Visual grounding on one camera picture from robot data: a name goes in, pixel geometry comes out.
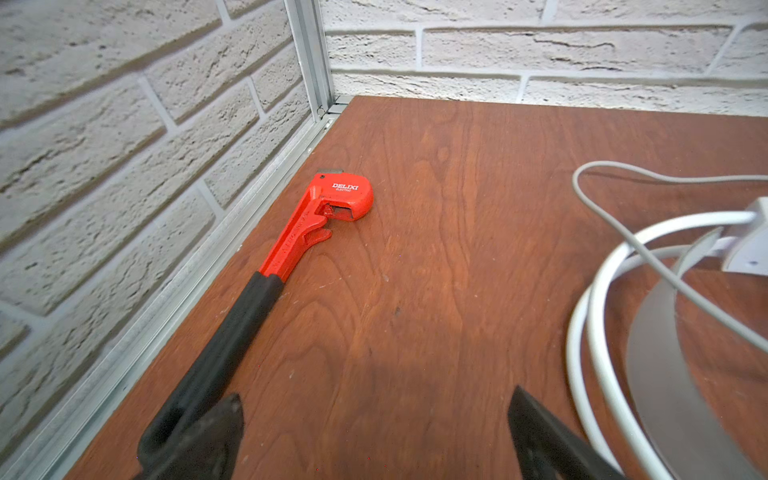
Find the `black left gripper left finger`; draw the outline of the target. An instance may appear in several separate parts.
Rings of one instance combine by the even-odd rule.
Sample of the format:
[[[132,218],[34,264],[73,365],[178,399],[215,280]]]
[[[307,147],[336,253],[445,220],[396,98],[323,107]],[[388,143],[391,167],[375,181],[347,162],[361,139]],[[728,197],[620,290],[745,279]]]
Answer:
[[[161,460],[135,479],[231,479],[244,432],[240,396],[220,400]]]

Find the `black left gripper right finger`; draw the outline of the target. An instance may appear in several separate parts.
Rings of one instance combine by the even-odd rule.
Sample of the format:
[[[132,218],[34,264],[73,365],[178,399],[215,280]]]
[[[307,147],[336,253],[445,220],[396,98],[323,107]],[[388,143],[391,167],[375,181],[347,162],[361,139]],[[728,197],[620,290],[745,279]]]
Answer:
[[[624,477],[521,386],[514,389],[507,418],[524,479]]]

